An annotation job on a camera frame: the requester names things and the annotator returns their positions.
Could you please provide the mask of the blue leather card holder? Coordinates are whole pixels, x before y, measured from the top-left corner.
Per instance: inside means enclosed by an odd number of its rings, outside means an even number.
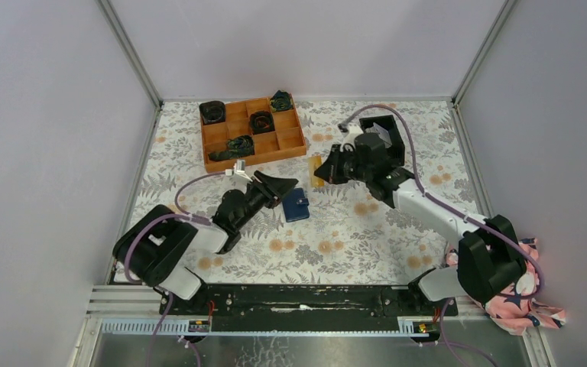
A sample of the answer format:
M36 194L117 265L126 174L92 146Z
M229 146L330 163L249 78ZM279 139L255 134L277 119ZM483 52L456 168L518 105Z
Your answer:
M281 202L286 222L309 219L310 202L303 188L294 188Z

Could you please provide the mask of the black plastic card bin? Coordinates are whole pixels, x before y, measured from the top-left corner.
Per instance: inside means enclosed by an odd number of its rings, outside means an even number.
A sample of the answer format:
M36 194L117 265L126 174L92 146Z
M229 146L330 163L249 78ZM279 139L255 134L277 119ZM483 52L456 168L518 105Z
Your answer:
M395 164L405 165L406 146L393 115L377 115L359 119L363 132L376 133L384 142L389 158Z

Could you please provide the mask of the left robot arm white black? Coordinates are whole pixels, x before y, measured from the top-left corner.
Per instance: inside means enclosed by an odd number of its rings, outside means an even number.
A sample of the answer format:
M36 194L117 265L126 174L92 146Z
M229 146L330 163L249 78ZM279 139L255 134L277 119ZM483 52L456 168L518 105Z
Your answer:
M115 243L112 256L122 263L131 283L172 294L185 312L199 313L207 296L201 289L204 281L183 263L187 249L229 252L239 241L242 227L262 209L278 206L298 182L257 171L245 190L222 195L211 219L157 205Z

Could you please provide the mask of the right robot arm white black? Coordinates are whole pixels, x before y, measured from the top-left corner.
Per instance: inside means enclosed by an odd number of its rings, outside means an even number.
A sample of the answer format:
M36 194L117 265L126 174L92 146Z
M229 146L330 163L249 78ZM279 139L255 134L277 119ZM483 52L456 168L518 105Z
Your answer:
M511 223L503 216L467 216L428 193L404 168L404 153L400 138L364 133L334 144L314 174L328 184L364 183L375 199L412 215L456 247L457 265L427 271L409 283L409 308L426 315L438 301L461 296L486 303L518 281L527 265Z

